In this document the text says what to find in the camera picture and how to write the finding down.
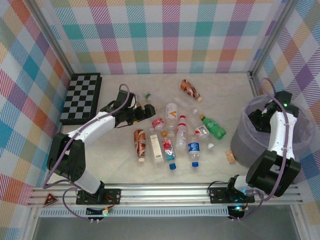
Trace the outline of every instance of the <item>blue bottle cap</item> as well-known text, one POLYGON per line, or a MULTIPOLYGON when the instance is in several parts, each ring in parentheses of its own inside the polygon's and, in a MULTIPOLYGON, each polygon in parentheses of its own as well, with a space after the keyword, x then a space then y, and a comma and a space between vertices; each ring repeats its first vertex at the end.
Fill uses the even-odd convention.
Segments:
POLYGON ((171 163, 171 164, 169 164, 169 168, 170 168, 170 170, 175 170, 177 168, 177 166, 175 163, 171 163))

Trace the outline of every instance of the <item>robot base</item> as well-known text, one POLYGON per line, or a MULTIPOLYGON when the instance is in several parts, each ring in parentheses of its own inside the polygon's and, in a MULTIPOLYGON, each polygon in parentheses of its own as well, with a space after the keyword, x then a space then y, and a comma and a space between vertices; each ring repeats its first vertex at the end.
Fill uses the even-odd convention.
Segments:
POLYGON ((119 205, 121 189, 100 188, 94 195, 80 190, 77 192, 75 204, 77 205, 119 205))

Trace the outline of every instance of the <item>trash bin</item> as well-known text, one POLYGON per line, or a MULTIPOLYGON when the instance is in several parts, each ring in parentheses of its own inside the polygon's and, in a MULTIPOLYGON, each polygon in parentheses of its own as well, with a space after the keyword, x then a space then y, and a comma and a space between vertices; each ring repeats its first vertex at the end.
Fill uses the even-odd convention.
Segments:
MULTIPOLYGON (((256 109, 263 111, 270 100, 268 95, 257 96, 242 111, 230 148, 236 161, 244 167, 249 168, 268 148, 270 133, 256 131, 248 115, 256 109)), ((305 109, 295 106, 299 108, 299 115, 293 130, 292 148, 297 160, 309 148, 316 125, 305 109)))

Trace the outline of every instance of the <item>blue label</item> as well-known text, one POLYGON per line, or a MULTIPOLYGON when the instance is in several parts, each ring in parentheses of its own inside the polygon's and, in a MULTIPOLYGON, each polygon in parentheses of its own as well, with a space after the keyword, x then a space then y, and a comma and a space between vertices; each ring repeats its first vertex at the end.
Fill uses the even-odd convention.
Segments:
POLYGON ((189 152, 191 151, 200 151, 199 143, 197 142, 191 142, 188 144, 189 152))

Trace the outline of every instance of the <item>triangular sticker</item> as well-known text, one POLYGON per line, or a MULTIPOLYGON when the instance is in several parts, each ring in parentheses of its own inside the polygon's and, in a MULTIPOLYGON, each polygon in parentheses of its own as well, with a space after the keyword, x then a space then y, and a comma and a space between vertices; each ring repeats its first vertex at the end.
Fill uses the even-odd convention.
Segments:
POLYGON ((48 195, 46 196, 46 199, 44 201, 44 207, 53 204, 55 202, 58 201, 58 198, 56 198, 52 193, 48 193, 48 195))

